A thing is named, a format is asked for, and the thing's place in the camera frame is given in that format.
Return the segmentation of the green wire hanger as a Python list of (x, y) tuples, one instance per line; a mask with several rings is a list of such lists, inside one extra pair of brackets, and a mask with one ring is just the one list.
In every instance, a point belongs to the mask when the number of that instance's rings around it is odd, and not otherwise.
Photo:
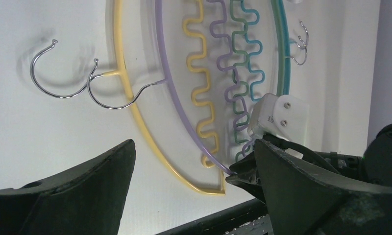
[[(254, 21), (248, 22), (245, 18), (237, 18), (234, 14), (234, 1), (230, 1), (229, 12), (230, 17), (235, 22), (240, 22), (243, 24), (243, 29), (239, 31), (233, 31), (229, 38), (229, 46), (231, 54), (239, 54), (244, 57), (243, 62), (234, 63), (231, 66), (232, 69), (232, 80), (234, 86), (230, 87), (225, 91), (225, 95), (234, 89), (239, 87), (244, 87), (245, 92), (236, 93), (232, 96), (230, 100), (233, 108), (233, 112), (236, 118), (233, 120), (233, 136), (236, 144), (243, 144), (241, 151), (235, 155), (235, 161), (238, 161), (239, 157), (245, 157), (249, 151), (253, 148), (253, 141), (248, 139), (239, 139), (239, 133), (248, 127), (248, 122), (251, 119), (250, 114), (245, 102), (245, 97), (248, 95), (253, 102), (257, 102), (260, 99), (254, 96), (254, 87), (256, 85), (262, 84), (266, 79), (266, 74), (263, 70), (253, 70), (251, 66), (251, 56), (256, 56), (262, 53), (263, 44), (259, 40), (251, 40), (248, 37), (248, 30), (251, 25), (257, 25), (260, 20), (260, 13), (256, 9), (248, 9), (245, 7), (245, 2), (240, 1), (240, 7), (243, 12), (254, 14), (256, 19)], [(278, 45), (278, 82), (277, 91), (278, 96), (286, 95), (289, 93), (290, 89), (290, 79), (291, 79), (291, 63), (290, 60), (293, 57), (290, 54), (290, 45), (297, 44), (296, 41), (289, 40), (288, 34), (288, 24), (287, 17), (284, 8), (283, 1), (272, 0), (271, 8), (274, 17), (274, 24), (276, 28), (277, 45)], [(248, 53), (245, 50), (237, 50), (235, 46), (235, 36), (241, 35), (245, 38), (248, 44), (254, 44), (259, 46), (259, 50), (255, 52)], [(238, 67), (245, 67), (251, 74), (260, 74), (261, 79), (251, 83), (242, 81), (239, 76)]]

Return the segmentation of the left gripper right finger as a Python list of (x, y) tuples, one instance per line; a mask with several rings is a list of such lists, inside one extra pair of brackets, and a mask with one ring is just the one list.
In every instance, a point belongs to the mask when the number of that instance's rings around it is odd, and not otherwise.
[(276, 235), (392, 235), (392, 187), (333, 173), (264, 140), (254, 156)]

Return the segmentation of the blue wire hanger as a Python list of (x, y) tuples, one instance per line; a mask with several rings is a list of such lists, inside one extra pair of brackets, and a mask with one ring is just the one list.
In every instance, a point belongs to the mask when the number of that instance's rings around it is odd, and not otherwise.
[[(278, 82), (277, 82), (277, 95), (288, 94), (290, 90), (290, 79), (291, 79), (291, 61), (294, 61), (297, 65), (303, 65), (307, 59), (307, 44), (309, 40), (308, 30), (302, 21), (299, 22), (301, 27), (304, 29), (306, 38), (303, 39), (301, 36), (298, 36), (298, 40), (293, 40), (289, 38), (288, 31), (288, 22), (287, 16), (285, 12), (285, 7), (283, 1), (281, 0), (272, 0), (271, 2), (271, 10), (273, 14), (275, 31), (277, 37), (277, 51), (278, 51)], [(260, 13), (255, 8), (247, 8), (245, 1), (240, 1), (241, 10), (249, 15), (254, 15), (255, 19), (249, 21), (246, 18), (238, 18), (234, 14), (234, 3), (230, 1), (230, 15), (232, 20), (236, 22), (241, 22), (243, 24), (243, 29), (241, 31), (234, 31), (231, 36), (232, 42), (232, 50), (235, 54), (241, 54), (244, 58), (242, 62), (235, 63), (235, 66), (243, 66), (248, 69), (250, 74), (253, 74), (255, 77), (259, 76), (260, 79), (252, 82), (242, 81), (242, 86), (245, 88), (245, 91), (242, 93), (236, 93), (235, 97), (250, 97), (252, 101), (258, 101), (259, 97), (254, 94), (254, 89), (265, 82), (266, 74), (261, 69), (253, 69), (251, 63), (251, 57), (257, 56), (263, 52), (263, 44), (260, 40), (250, 39), (248, 36), (249, 28), (251, 26), (257, 25), (260, 21)], [(258, 50), (253, 52), (247, 52), (243, 49), (236, 49), (235, 46), (235, 36), (239, 35), (245, 39), (245, 42), (249, 45), (257, 46)], [(295, 59), (294, 56), (291, 55), (291, 45), (296, 45), (300, 50), (305, 52), (305, 58), (302, 62)]]

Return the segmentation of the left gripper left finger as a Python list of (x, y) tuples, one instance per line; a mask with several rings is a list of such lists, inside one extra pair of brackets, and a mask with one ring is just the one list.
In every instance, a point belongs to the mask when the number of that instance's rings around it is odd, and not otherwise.
[(133, 140), (21, 188), (0, 189), (0, 235), (116, 235), (136, 161)]

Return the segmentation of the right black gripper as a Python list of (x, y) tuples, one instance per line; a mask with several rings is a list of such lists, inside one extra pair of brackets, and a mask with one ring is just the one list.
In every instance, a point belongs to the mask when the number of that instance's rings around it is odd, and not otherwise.
[[(382, 128), (369, 144), (363, 156), (344, 155), (337, 152), (317, 152), (271, 134), (262, 138), (281, 150), (302, 154), (302, 160), (323, 169), (375, 185), (392, 187), (392, 124)], [(265, 200), (254, 153), (231, 165), (234, 174), (227, 183), (242, 188), (260, 201)]]

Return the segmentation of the yellow wire hanger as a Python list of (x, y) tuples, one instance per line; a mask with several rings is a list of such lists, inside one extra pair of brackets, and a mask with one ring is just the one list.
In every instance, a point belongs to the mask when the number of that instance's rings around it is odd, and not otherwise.
[[(41, 50), (38, 52), (34, 58), (32, 59), (30, 63), (30, 77), (34, 85), (43, 93), (54, 97), (58, 99), (68, 99), (75, 97), (79, 94), (81, 94), (83, 91), (87, 90), (88, 94), (90, 95), (91, 99), (98, 104), (99, 106), (109, 109), (109, 110), (121, 110), (124, 108), (130, 107), (134, 120), (144, 137), (145, 141), (147, 142), (148, 147), (153, 151), (155, 156), (158, 158), (158, 160), (164, 165), (164, 167), (176, 178), (178, 179), (181, 183), (189, 187), (190, 189), (201, 193), (205, 195), (216, 195), (216, 196), (221, 196), (225, 195), (225, 177), (223, 171), (220, 172), (220, 188), (219, 189), (211, 189), (211, 188), (200, 188), (191, 183), (189, 180), (187, 180), (184, 176), (182, 176), (174, 167), (173, 165), (168, 161), (168, 159), (164, 156), (162, 151), (159, 149), (157, 146), (156, 142), (152, 138), (152, 135), (150, 134), (149, 130), (147, 129), (147, 126), (141, 116), (141, 113), (139, 111), (139, 108), (137, 105), (135, 105), (135, 101), (139, 98), (139, 95), (144, 91), (144, 89), (149, 88), (150, 86), (153, 85), (160, 85), (163, 83), (163, 81), (160, 82), (155, 82), (151, 83), (148, 85), (143, 86), (140, 88), (137, 94), (133, 94), (133, 90), (130, 84), (129, 76), (127, 73), (126, 65), (125, 65), (125, 58), (124, 58), (124, 51), (123, 51), (123, 39), (122, 39), (122, 0), (114, 0), (114, 9), (113, 9), (113, 21), (112, 21), (112, 29), (113, 29), (113, 42), (114, 42), (114, 52), (115, 52), (115, 60), (116, 60), (116, 69), (113, 71), (107, 71), (102, 74), (97, 74), (94, 75), (94, 72), (98, 68), (98, 59), (94, 59), (94, 67), (90, 74), (87, 77), (87, 81), (85, 85), (82, 86), (81, 89), (79, 89), (77, 92), (70, 94), (70, 95), (57, 95), (54, 93), (51, 93), (47, 91), (45, 88), (43, 88), (40, 83), (37, 81), (36, 76), (35, 76), (35, 64), (37, 60), (44, 55), (46, 52), (52, 50), (58, 41), (56, 39), (52, 40), (52, 43), (50, 46), (46, 47), (45, 49)], [(119, 107), (110, 107), (102, 104), (99, 102), (93, 95), (90, 84), (93, 79), (99, 78), (99, 77), (109, 77), (109, 76), (118, 76), (123, 84), (123, 88), (126, 94), (127, 99), (129, 100), (129, 103), (123, 106)]]

